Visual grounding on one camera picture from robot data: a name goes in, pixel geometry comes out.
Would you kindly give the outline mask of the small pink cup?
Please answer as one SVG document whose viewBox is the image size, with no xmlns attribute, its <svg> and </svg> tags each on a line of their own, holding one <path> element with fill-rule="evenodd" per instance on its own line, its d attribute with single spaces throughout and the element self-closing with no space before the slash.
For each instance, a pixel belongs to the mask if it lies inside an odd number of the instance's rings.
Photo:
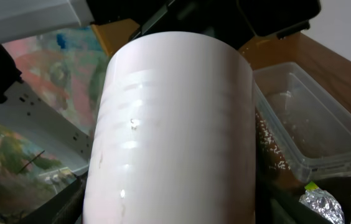
<svg viewBox="0 0 351 224">
<path fill-rule="evenodd" d="M 108 64 L 84 223 L 253 223 L 251 67 L 202 34 L 161 32 Z"/>
</svg>

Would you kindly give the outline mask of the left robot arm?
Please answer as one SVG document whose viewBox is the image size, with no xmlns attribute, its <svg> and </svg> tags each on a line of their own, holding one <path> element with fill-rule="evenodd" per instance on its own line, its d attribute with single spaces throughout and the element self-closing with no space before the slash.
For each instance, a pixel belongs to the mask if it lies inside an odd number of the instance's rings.
<svg viewBox="0 0 351 224">
<path fill-rule="evenodd" d="M 0 125 L 39 147 L 33 156 L 81 175 L 92 140 L 63 116 L 71 105 L 65 35 L 93 22 L 85 0 L 0 0 Z"/>
</svg>

